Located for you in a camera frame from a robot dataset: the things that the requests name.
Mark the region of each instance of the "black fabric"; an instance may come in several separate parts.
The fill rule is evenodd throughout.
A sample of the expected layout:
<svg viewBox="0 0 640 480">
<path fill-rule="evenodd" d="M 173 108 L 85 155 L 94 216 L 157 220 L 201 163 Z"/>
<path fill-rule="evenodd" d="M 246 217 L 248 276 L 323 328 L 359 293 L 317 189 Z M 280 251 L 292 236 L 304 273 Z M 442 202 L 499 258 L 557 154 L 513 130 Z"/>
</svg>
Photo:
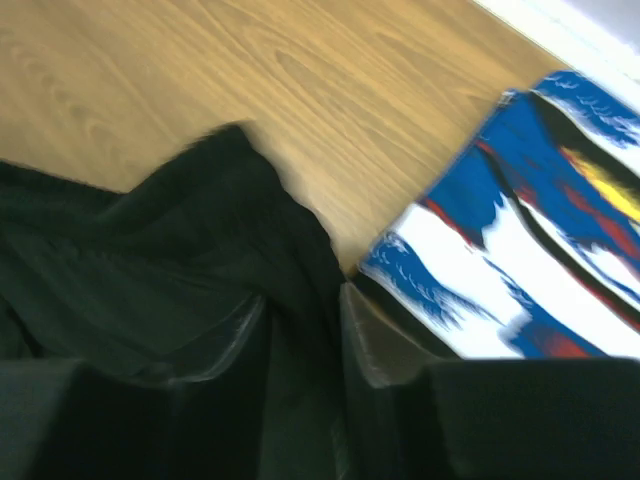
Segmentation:
<svg viewBox="0 0 640 480">
<path fill-rule="evenodd" d="M 264 306 L 243 307 L 240 333 L 197 380 L 116 379 L 78 360 L 3 362 L 0 478 L 255 478 Z"/>
<path fill-rule="evenodd" d="M 0 225 L 1 358 L 80 358 L 115 378 L 197 382 L 258 295 L 275 325 L 261 360 L 260 478 L 336 476 L 343 275 L 316 217 L 239 126 L 126 194 L 0 163 Z"/>
<path fill-rule="evenodd" d="M 350 285 L 342 328 L 362 478 L 640 478 L 637 361 L 441 360 Z"/>
</svg>

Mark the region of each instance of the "wood grain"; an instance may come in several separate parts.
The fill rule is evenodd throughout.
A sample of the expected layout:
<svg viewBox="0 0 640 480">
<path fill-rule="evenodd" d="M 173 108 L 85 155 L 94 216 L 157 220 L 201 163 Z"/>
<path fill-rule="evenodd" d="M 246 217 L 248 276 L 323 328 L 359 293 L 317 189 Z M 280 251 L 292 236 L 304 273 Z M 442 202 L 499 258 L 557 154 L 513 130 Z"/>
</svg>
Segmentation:
<svg viewBox="0 0 640 480">
<path fill-rule="evenodd" d="M 348 267 L 503 89 L 561 67 L 465 0 L 3 0 L 0 156 L 124 191 L 252 120 Z"/>
</svg>

